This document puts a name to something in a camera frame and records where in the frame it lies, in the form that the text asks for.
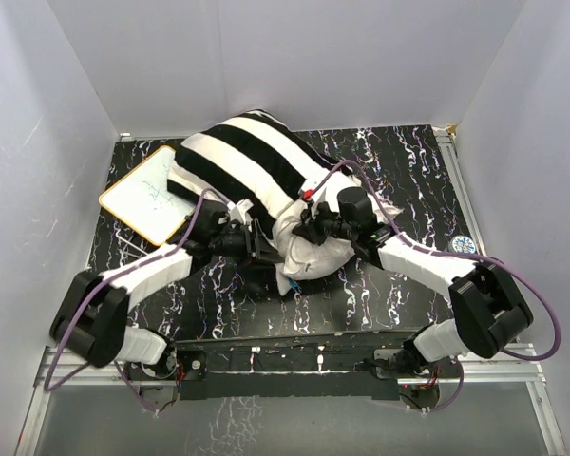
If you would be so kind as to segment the black white striped pillowcase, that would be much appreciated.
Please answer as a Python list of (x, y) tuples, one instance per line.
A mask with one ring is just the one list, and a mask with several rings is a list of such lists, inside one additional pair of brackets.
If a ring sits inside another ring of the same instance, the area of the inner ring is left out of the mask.
[(251, 217), (270, 236), (303, 183), (336, 164), (268, 112), (252, 110), (186, 138), (175, 151), (167, 190), (192, 202), (209, 185), (233, 202), (249, 200)]

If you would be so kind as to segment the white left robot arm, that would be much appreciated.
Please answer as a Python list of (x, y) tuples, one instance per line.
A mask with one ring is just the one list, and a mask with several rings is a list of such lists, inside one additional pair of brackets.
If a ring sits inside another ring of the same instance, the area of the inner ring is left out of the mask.
[(174, 243), (118, 269), (77, 274), (49, 335), (93, 367), (113, 361), (141, 363), (154, 377), (168, 378), (178, 364), (167, 349), (169, 342), (156, 332), (129, 326), (127, 316), (141, 301), (192, 276), (213, 257), (230, 257), (243, 266), (283, 261), (257, 220), (234, 221), (225, 210), (198, 212), (184, 223)]

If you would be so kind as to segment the white pillow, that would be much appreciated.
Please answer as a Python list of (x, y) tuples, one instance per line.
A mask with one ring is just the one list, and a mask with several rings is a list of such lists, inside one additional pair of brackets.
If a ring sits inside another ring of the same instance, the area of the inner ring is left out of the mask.
[(337, 195), (346, 189), (361, 187), (357, 178), (336, 174), (319, 190), (319, 202), (311, 205), (296, 200), (286, 206), (273, 225), (273, 244), (283, 256), (275, 266), (280, 295), (292, 288), (290, 282), (315, 280), (328, 276), (344, 266), (354, 250), (348, 233), (336, 227), (320, 226), (320, 216), (327, 222), (339, 221)]

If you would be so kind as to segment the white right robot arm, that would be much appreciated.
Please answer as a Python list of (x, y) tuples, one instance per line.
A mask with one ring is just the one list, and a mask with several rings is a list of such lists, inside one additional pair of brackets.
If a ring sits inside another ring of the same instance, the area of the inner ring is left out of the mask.
[(407, 276), (447, 298), (452, 318), (429, 325), (405, 342), (406, 369), (424, 377), (440, 360), (472, 352), (489, 359), (533, 322), (513, 277), (503, 268), (430, 251), (379, 221), (370, 197), (359, 187), (341, 190), (332, 211), (318, 192), (300, 193), (306, 207), (294, 233), (315, 244), (329, 238), (350, 243), (375, 267)]

